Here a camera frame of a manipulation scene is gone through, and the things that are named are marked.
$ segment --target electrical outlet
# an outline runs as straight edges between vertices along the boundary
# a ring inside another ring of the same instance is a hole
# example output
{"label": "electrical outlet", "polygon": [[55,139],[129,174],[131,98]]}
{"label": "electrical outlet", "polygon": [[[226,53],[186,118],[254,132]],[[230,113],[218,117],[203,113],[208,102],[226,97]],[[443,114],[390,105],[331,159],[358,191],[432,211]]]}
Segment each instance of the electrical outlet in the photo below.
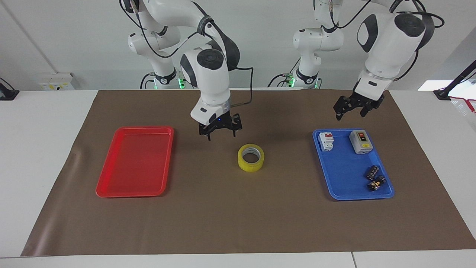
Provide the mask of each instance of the electrical outlet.
{"label": "electrical outlet", "polygon": [[44,90],[76,90],[79,84],[70,72],[43,75],[40,86]]}

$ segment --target brown mat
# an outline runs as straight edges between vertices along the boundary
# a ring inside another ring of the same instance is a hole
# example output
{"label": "brown mat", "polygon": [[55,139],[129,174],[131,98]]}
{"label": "brown mat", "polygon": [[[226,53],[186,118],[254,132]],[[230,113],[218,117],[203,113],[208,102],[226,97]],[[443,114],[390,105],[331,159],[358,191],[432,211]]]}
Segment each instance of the brown mat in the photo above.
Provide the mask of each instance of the brown mat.
{"label": "brown mat", "polygon": [[[22,256],[200,254],[476,248],[396,103],[341,122],[343,91],[256,92],[235,108],[233,138],[198,135],[189,112],[199,92],[101,91],[32,230]],[[248,92],[233,92],[235,101]],[[170,125],[175,144],[162,197],[103,199],[95,187],[116,129]],[[312,132],[366,129],[395,187],[392,199],[335,201]],[[262,170],[245,173],[237,151],[260,145]]]}

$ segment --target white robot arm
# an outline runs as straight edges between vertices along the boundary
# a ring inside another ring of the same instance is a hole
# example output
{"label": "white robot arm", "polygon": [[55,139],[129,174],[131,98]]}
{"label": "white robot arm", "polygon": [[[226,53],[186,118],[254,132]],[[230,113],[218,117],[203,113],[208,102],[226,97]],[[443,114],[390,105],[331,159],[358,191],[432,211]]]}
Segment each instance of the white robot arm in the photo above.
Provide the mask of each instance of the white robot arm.
{"label": "white robot arm", "polygon": [[400,69],[429,42],[435,30],[433,19],[416,1],[371,2],[385,6],[389,13],[371,14],[358,30],[357,41],[368,53],[368,59],[352,95],[341,96],[334,105],[338,120],[358,107],[363,107],[362,117],[378,108],[384,99],[383,91],[397,80]]}
{"label": "white robot arm", "polygon": [[[189,0],[130,0],[129,2],[139,22],[142,21],[141,12],[144,12],[145,18],[149,19],[148,16],[150,16],[160,26],[166,25],[169,29],[177,26],[192,27],[198,34],[211,38],[205,46],[183,54],[180,61],[185,79],[200,89],[200,99],[190,115],[199,122],[200,134],[207,135],[208,139],[211,132],[220,128],[230,129],[235,135],[235,131],[242,127],[239,115],[230,115],[228,72],[237,68],[240,59],[236,44],[195,2]],[[167,45],[177,43],[172,34],[171,37],[165,39],[162,42]],[[161,40],[157,45],[159,49],[162,49]],[[156,68],[165,68],[164,63],[168,63],[166,60],[169,60],[171,55],[163,55],[155,49],[145,53],[151,55],[151,52],[161,66]]]}
{"label": "white robot arm", "polygon": [[[125,0],[126,10],[133,13],[134,10],[130,1]],[[151,47],[162,56],[168,56],[162,51],[178,44],[180,41],[180,31],[178,27],[168,27],[156,22],[150,15],[144,5],[139,6],[138,13],[144,33]],[[144,39],[141,31],[132,33],[128,38],[129,48],[136,54],[146,57],[152,69],[154,70],[155,85],[159,89],[179,88],[177,70],[175,69],[172,58],[158,57],[152,51]]]}
{"label": "white robot arm", "polygon": [[[334,20],[338,21],[340,8],[344,0],[333,3]],[[293,37],[294,47],[301,53],[299,66],[293,71],[294,86],[314,88],[321,66],[319,51],[336,51],[344,44],[344,33],[335,29],[329,12],[328,0],[316,0],[314,17],[321,23],[321,28],[306,28],[297,31]]]}

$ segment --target roll of tape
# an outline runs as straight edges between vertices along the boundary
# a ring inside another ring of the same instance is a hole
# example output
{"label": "roll of tape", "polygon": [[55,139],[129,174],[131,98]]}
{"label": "roll of tape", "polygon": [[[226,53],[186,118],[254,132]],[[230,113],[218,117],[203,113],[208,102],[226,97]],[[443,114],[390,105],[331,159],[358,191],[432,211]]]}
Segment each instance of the roll of tape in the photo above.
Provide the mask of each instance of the roll of tape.
{"label": "roll of tape", "polygon": [[[254,154],[258,157],[258,161],[254,163],[248,163],[246,162],[243,157],[246,154]],[[259,147],[256,144],[246,144],[243,145],[240,150],[238,151],[238,165],[241,169],[243,169],[246,172],[256,172],[260,170],[263,166],[263,163],[265,161],[265,152],[261,147]]]}

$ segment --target white circuit breaker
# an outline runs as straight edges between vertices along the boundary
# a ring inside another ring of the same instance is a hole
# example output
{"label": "white circuit breaker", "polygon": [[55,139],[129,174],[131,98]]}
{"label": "white circuit breaker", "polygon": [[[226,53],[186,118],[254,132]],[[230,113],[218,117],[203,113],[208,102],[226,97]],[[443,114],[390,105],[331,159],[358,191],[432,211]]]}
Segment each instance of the white circuit breaker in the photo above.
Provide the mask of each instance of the white circuit breaker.
{"label": "white circuit breaker", "polygon": [[323,152],[329,152],[334,148],[333,145],[334,136],[331,132],[321,132],[319,133],[319,144],[321,144],[321,150]]}

